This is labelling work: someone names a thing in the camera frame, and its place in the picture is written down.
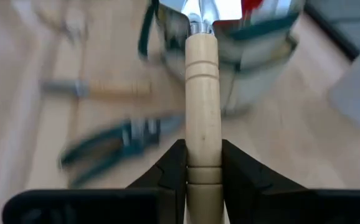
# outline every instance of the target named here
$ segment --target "clamp jaw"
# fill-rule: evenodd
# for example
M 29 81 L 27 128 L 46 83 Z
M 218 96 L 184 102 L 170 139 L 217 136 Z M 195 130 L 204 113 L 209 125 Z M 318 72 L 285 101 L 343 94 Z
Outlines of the clamp jaw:
M 5 205 L 12 223 L 183 224 L 187 149 L 178 140 L 125 189 L 31 190 Z M 222 142 L 224 201 L 231 224 L 360 223 L 360 190 L 307 189 Z

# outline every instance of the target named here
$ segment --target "metal container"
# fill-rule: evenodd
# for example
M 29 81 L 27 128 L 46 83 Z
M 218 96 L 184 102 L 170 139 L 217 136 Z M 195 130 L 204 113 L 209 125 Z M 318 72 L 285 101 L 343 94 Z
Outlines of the metal container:
M 192 9 L 187 6 L 194 3 L 196 7 L 196 2 L 152 0 L 138 44 L 140 57 L 148 61 L 149 29 L 155 18 L 163 43 L 161 61 L 171 74 L 184 81 L 186 39 L 201 30 L 214 33 L 219 48 L 222 114 L 238 114 L 270 88 L 295 50 L 296 42 L 289 31 L 302 3 L 296 0 L 265 0 L 249 15 L 242 15 L 242 19 L 223 21 L 231 13 L 226 10 L 231 6 L 219 6 L 223 3 L 219 0 L 204 0 L 204 4 L 208 5 L 205 12 L 212 13 L 193 16 L 189 13 Z M 213 22 L 211 27 L 197 25 L 201 23 L 201 18 L 209 20 L 209 16 L 219 17 L 220 21 Z

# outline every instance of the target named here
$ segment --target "wooden surface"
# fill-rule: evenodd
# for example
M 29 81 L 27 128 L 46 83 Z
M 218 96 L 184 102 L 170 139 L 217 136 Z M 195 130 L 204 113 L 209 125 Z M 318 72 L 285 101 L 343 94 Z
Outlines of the wooden surface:
M 7 43 L 0 49 L 0 208 L 23 189 L 65 188 L 75 172 L 61 172 L 57 157 L 70 140 L 128 116 L 184 111 L 184 85 L 162 66 L 138 58 L 147 1 L 71 0 L 67 22 L 82 31 L 87 25 L 89 33 L 74 45 L 40 29 L 33 16 L 15 13 L 8 1 L 0 2 L 0 15 L 6 15 L 0 17 L 0 42 Z M 61 1 L 49 2 L 57 5 L 56 16 L 64 13 Z M 293 32 L 300 44 L 287 68 L 248 113 L 222 121 L 222 136 L 306 187 L 360 189 L 360 128 L 326 100 L 349 62 L 307 16 L 299 18 Z M 149 52 L 157 54 L 159 45 L 154 31 Z M 44 96 L 39 114 L 40 77 L 147 80 L 153 97 L 107 103 Z M 184 138 L 183 129 L 86 187 L 126 187 L 178 138 Z
M 128 0 L 87 4 L 89 38 L 85 45 L 78 45 L 79 50 L 60 49 L 55 75 L 113 81 L 147 79 L 153 82 L 154 96 L 149 102 L 114 103 L 46 97 L 29 189 L 66 186 L 67 175 L 55 165 L 69 139 L 127 116 L 184 109 L 184 87 L 164 68 L 140 62 L 136 53 L 145 5 Z M 307 16 L 300 17 L 293 32 L 300 44 L 291 62 L 270 92 L 247 114 L 222 121 L 223 138 L 306 187 L 360 189 L 360 128 L 326 100 L 328 88 L 348 69 L 349 62 Z M 150 52 L 159 52 L 158 46 L 153 32 Z M 183 137 L 181 130 L 164 138 L 160 147 L 122 162 L 87 187 L 126 187 L 175 139 Z

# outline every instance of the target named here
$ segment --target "red object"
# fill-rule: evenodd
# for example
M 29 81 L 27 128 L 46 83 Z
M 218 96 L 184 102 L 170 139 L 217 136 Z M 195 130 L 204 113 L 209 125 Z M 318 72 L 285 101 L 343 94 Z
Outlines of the red object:
M 242 0 L 242 15 L 245 16 L 248 12 L 258 8 L 262 2 L 263 0 Z

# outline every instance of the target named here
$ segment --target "wooden-handled tool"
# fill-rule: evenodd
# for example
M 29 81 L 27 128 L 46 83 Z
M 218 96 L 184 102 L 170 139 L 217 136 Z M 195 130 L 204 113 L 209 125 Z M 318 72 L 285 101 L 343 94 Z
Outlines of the wooden-handled tool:
M 45 80 L 42 89 L 54 93 L 68 93 L 80 98 L 96 100 L 117 99 L 118 97 L 146 97 L 151 95 L 149 82 L 102 82 L 83 80 Z
M 222 133 L 217 40 L 195 34 L 186 41 L 187 206 L 192 223 L 221 223 Z
M 220 224 L 224 208 L 222 135 L 219 57 L 213 23 L 239 20 L 241 0 L 159 0 L 156 8 L 158 21 L 164 23 L 161 27 L 176 30 L 169 32 L 174 39 L 181 40 L 187 34 L 187 222 Z

